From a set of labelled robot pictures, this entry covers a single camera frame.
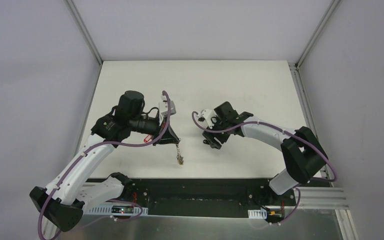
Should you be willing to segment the keyring with keys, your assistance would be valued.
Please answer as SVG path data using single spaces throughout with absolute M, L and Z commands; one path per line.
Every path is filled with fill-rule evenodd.
M 184 164 L 184 157 L 182 156 L 182 153 L 181 153 L 181 150 L 180 150 L 180 147 L 179 147 L 179 143 L 176 143 L 175 147 L 176 147 L 177 163 L 182 166 Z

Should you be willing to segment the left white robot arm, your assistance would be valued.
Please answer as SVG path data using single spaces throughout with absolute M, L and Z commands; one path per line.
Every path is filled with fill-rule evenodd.
M 103 182 L 85 190 L 83 185 L 91 174 L 118 147 L 128 147 L 132 133 L 150 136 L 143 147 L 177 145 L 179 137 L 171 128 L 176 106 L 163 91 L 157 113 L 144 111 L 144 95 L 128 90 L 109 113 L 100 117 L 91 128 L 82 148 L 68 165 L 45 187 L 34 187 L 29 196 L 39 211 L 40 219 L 52 222 L 60 232 L 72 230 L 88 210 L 113 199 L 127 202 L 134 196 L 133 180 L 120 172 L 111 173 Z

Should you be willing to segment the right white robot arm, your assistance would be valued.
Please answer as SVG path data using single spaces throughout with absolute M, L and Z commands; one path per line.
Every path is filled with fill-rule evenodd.
M 250 112 L 238 113 L 228 101 L 214 109 L 195 112 L 192 119 L 196 125 L 207 124 L 202 132 L 203 142 L 213 149 L 219 150 L 230 136 L 236 135 L 258 140 L 282 153 L 285 168 L 268 182 L 263 192 L 264 200 L 270 205 L 282 201 L 286 191 L 309 182 L 328 162 L 310 128 L 280 127 Z

